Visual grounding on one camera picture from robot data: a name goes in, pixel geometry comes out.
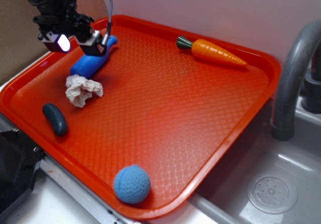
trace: orange tray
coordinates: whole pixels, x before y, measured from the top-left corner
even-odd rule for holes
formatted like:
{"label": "orange tray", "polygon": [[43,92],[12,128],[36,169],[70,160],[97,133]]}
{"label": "orange tray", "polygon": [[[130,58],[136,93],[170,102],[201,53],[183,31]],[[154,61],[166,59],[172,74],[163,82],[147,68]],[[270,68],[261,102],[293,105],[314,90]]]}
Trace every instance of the orange tray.
{"label": "orange tray", "polygon": [[[106,27],[107,19],[95,23]],[[126,16],[113,17],[119,42],[92,77],[102,98],[83,108],[65,96],[70,67],[83,52],[50,53],[0,93],[0,111],[120,214],[151,219],[182,205],[274,93],[280,66],[245,47]],[[176,39],[211,41],[246,61],[245,69],[218,65],[180,51]],[[69,124],[54,135],[42,106],[55,104]],[[114,194],[118,171],[137,164],[151,193],[136,205]]]}

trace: blue toy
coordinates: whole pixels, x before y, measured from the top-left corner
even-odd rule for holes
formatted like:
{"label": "blue toy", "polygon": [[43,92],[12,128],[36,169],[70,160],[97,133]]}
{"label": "blue toy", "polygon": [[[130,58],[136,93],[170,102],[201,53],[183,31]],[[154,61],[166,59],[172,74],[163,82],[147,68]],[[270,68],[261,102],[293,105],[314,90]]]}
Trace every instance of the blue toy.
{"label": "blue toy", "polygon": [[114,180],[116,196],[127,204],[137,204],[150,192],[150,178],[138,165],[123,168]]}
{"label": "blue toy", "polygon": [[91,76],[107,61],[110,48],[117,44],[115,36],[110,36],[107,42],[107,51],[104,56],[87,56],[80,58],[71,68],[70,75],[78,74],[79,76],[90,79]]}

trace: sink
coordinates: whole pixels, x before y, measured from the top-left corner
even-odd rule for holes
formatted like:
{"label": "sink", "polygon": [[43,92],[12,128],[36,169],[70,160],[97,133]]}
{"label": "sink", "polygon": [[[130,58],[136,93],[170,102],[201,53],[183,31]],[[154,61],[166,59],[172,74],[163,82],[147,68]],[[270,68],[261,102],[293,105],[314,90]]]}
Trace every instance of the sink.
{"label": "sink", "polygon": [[219,223],[321,223],[321,117],[297,108],[294,137],[281,142],[271,111],[268,102],[197,190]]}

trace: tray rim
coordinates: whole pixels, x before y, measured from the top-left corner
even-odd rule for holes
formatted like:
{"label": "tray rim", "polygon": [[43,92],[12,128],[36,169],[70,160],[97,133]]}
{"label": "tray rim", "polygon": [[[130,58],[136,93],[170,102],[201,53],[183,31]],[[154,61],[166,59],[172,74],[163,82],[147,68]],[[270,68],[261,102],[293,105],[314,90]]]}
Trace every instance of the tray rim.
{"label": "tray rim", "polygon": [[[93,27],[96,29],[104,29],[106,26],[107,20],[108,18],[102,18],[96,21],[93,24]],[[150,209],[146,209],[146,208],[141,209],[141,208],[135,208],[134,206],[131,206],[131,205],[124,204],[120,202],[114,195],[112,195],[111,193],[108,193],[105,190],[105,186],[103,185],[104,182],[101,179],[99,179],[96,175],[94,175],[90,171],[84,171],[82,168],[80,168],[81,163],[75,164],[74,162],[77,160],[75,160],[71,156],[69,156],[68,160],[64,158],[64,155],[62,155],[61,152],[67,155],[68,153],[60,149],[59,146],[53,147],[51,146],[51,144],[49,144],[46,146],[46,148],[44,148],[45,151],[49,153],[50,156],[52,156],[68,171],[70,171],[73,175],[75,175],[86,186],[88,186],[92,190],[94,186],[93,191],[97,195],[99,195],[104,201],[106,201],[109,205],[111,205],[120,214],[133,219],[140,219],[140,220],[158,218],[179,208],[194,193],[194,191],[199,186],[199,184],[201,184],[201,182],[206,178],[207,174],[219,162],[219,160],[223,157],[224,153],[233,145],[233,142],[238,138],[238,136],[240,136],[240,134],[250,124],[250,122],[256,116],[259,110],[266,104],[266,102],[273,95],[278,84],[281,67],[278,61],[271,55],[268,55],[266,53],[253,50],[250,48],[246,48],[243,46],[239,46],[236,44],[224,42],[214,38],[182,31],[179,29],[175,29],[164,25],[151,23],[145,20],[140,20],[137,18],[123,16],[123,15],[113,16],[113,21],[115,26],[121,25],[122,22],[130,22],[132,26],[144,25],[146,26],[144,30],[147,32],[157,28],[158,31],[156,33],[156,36],[157,34],[160,34],[160,32],[163,32],[163,33],[170,32],[171,38],[174,35],[185,35],[185,36],[188,36],[191,40],[202,38],[208,41],[212,41],[213,43],[220,45],[222,47],[225,47],[227,49],[232,48],[232,49],[241,50],[250,54],[257,55],[261,58],[264,58],[267,61],[267,63],[269,63],[268,66],[261,66],[261,65],[257,66],[260,69],[265,69],[265,71],[269,71],[269,74],[268,75],[266,74],[269,79],[269,85],[265,89],[263,94],[255,101],[255,103],[252,105],[249,111],[245,114],[245,116],[243,116],[243,118],[237,123],[235,128],[226,137],[226,139],[224,139],[224,141],[220,144],[218,149],[211,155],[211,157],[206,161],[203,167],[196,173],[194,178],[186,185],[186,187],[182,190],[182,192],[171,202],[163,206],[150,208]],[[72,43],[72,50],[74,50],[77,47],[77,43],[75,39],[71,39],[71,43]],[[50,66],[52,66],[54,63],[47,64],[42,68],[39,68],[39,65],[43,64],[44,62],[46,62],[48,59],[51,59],[51,58],[54,59],[53,62],[56,62],[59,59],[61,59],[63,56],[65,56],[65,54],[63,53],[49,53],[45,55],[43,58],[38,59],[32,66],[27,68],[24,72],[14,77],[0,91],[0,112],[3,113],[8,119],[10,119],[15,125],[21,128],[26,134],[28,134],[36,143],[47,142],[47,140],[43,138],[41,135],[39,135],[38,133],[36,133],[36,131],[33,128],[28,126],[28,123],[26,123],[24,119],[17,116],[18,114],[14,111],[14,109],[11,108],[9,100],[12,99],[12,97],[15,95],[17,90],[21,89],[26,84],[26,83],[24,84],[21,83],[22,79],[24,80],[24,82],[26,82],[26,79],[29,82],[30,80],[34,79],[34,77],[38,76],[40,73],[42,73],[43,71],[48,69]]]}

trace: toy carrot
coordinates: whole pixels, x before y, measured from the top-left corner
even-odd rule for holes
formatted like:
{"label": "toy carrot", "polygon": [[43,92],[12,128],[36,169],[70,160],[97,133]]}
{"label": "toy carrot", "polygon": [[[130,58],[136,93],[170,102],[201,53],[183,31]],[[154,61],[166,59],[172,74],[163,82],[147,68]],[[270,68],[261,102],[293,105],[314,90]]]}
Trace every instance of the toy carrot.
{"label": "toy carrot", "polygon": [[238,58],[224,48],[206,40],[198,39],[195,42],[191,42],[185,37],[180,36],[176,41],[176,45],[181,50],[191,49],[194,56],[204,60],[234,66],[247,66],[247,63],[242,59]]}

